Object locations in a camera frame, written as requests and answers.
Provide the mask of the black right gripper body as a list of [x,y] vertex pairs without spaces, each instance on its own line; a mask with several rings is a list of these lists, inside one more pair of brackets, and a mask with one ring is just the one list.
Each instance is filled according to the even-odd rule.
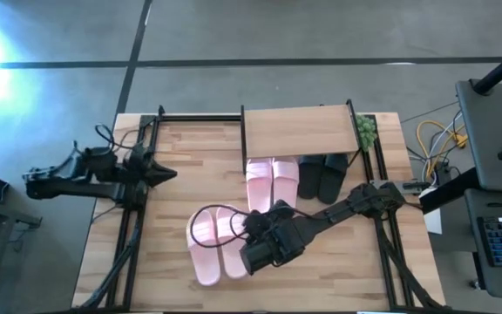
[[252,211],[242,223],[244,233],[247,235],[246,242],[255,242],[262,238],[262,235],[272,229],[281,220],[292,218],[295,209],[290,207],[285,201],[278,200],[266,212]]

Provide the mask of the black desk beam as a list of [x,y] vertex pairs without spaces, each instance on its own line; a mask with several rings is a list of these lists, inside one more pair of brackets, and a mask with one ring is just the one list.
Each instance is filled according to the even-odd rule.
[[419,199],[422,212],[428,214],[451,201],[457,200],[469,188],[480,188],[475,167],[422,196]]

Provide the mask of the dark grey desk top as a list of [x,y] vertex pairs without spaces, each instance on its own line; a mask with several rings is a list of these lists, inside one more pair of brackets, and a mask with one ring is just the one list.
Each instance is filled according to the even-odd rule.
[[502,84],[486,95],[473,91],[469,81],[456,83],[459,105],[481,188],[502,192]]

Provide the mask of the grey keyboard desk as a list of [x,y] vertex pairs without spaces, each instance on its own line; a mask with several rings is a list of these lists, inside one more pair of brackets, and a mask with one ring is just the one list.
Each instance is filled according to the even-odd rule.
[[502,217],[502,193],[468,189],[465,191],[465,202],[476,246],[479,283],[491,296],[502,298],[502,267],[492,267],[489,264],[477,222],[483,216]]

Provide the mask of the white box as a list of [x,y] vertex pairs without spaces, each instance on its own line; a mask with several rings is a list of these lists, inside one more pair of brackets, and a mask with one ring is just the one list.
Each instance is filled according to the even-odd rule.
[[[427,189],[423,190],[421,194],[418,196],[420,204],[421,204],[421,198],[423,196],[429,194],[430,192],[433,192],[436,189],[437,188],[435,187],[428,187]],[[424,214],[424,223],[428,233],[442,235],[443,227],[442,227],[441,209],[437,208],[432,210],[429,214]]]

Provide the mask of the green artificial plant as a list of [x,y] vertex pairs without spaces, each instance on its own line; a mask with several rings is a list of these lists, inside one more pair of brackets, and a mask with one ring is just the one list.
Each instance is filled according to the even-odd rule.
[[364,152],[368,152],[377,139],[376,122],[364,115],[357,115],[356,127],[359,133],[360,147]]

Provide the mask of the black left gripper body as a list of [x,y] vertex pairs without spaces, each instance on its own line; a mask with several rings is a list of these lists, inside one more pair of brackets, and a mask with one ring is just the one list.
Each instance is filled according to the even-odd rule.
[[125,183],[137,184],[138,189],[147,192],[146,166],[142,158],[131,156],[121,162],[120,180]]

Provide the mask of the black aluminium table frame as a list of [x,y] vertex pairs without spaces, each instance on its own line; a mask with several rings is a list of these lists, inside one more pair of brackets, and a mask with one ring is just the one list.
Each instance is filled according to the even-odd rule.
[[[389,179],[409,180],[410,163],[396,113],[373,113]],[[118,307],[128,277],[122,270],[115,304],[119,312],[173,311],[383,311],[389,309],[372,220],[355,216],[319,235],[305,253],[280,268],[268,266],[233,280],[224,271],[213,286],[198,283],[187,250],[189,217],[207,204],[247,210],[242,173],[241,114],[172,114],[159,123],[159,163],[178,172],[149,195],[141,232],[130,307]],[[90,227],[71,307],[80,307],[112,266],[122,214],[101,216]],[[417,208],[397,213],[407,263],[441,304],[444,293]]]

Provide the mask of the wooden shelf with black frame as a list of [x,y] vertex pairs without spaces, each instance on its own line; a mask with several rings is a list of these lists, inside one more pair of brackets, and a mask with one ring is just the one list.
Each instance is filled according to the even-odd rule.
[[354,153],[351,105],[241,110],[242,162],[249,159]]

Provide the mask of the black power adapter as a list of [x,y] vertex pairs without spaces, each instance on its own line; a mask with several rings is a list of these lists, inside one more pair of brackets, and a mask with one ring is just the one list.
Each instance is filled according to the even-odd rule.
[[449,167],[449,163],[447,161],[438,161],[434,170],[437,176],[437,186],[444,185],[446,182],[451,180],[451,168]]

